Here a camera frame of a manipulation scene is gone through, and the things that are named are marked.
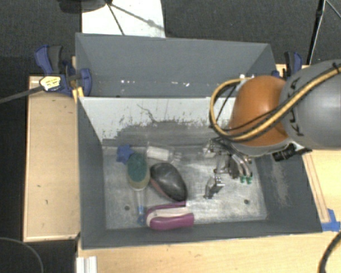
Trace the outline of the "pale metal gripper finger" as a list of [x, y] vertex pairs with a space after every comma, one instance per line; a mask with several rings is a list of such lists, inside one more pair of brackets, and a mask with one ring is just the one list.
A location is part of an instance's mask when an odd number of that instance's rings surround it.
[[209, 200], [213, 198], [214, 192], [214, 180], [208, 180], [206, 185], [205, 185], [205, 194], [204, 194], [204, 198]]
[[219, 191], [225, 186], [222, 178], [220, 176], [215, 176], [214, 179], [214, 193], [219, 193]]

